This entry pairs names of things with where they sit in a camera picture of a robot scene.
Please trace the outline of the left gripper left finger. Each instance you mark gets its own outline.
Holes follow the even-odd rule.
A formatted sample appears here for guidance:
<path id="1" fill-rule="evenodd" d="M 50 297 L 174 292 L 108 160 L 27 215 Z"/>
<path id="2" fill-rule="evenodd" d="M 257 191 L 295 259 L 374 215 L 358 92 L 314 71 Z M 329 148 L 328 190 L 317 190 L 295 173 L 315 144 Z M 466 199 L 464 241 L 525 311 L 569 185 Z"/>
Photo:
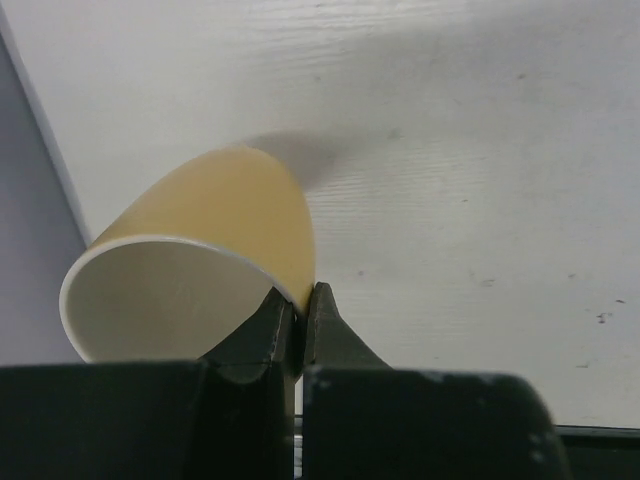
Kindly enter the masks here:
<path id="1" fill-rule="evenodd" d="M 292 306 L 276 291 L 196 360 L 5 367 L 5 479 L 290 479 Z"/>

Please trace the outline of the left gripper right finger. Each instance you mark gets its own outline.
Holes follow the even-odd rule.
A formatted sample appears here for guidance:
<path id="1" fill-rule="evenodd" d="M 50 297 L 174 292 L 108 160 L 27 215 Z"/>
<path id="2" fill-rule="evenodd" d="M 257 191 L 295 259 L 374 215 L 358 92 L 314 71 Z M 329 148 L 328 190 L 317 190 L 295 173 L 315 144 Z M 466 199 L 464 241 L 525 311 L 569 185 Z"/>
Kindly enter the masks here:
<path id="1" fill-rule="evenodd" d="M 322 282 L 306 336 L 304 478 L 571 477 L 551 416 L 523 378 L 391 368 L 342 319 Z"/>

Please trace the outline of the yellow mug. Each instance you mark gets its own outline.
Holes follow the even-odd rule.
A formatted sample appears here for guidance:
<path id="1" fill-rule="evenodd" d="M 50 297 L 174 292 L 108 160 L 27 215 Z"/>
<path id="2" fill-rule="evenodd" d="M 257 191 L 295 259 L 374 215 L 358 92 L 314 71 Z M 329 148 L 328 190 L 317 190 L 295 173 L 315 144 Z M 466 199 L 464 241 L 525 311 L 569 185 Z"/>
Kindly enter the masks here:
<path id="1" fill-rule="evenodd" d="M 200 155 L 136 199 L 69 268 L 59 313 L 88 363 L 197 359 L 271 290 L 308 314 L 314 231 L 283 162 L 233 147 Z"/>

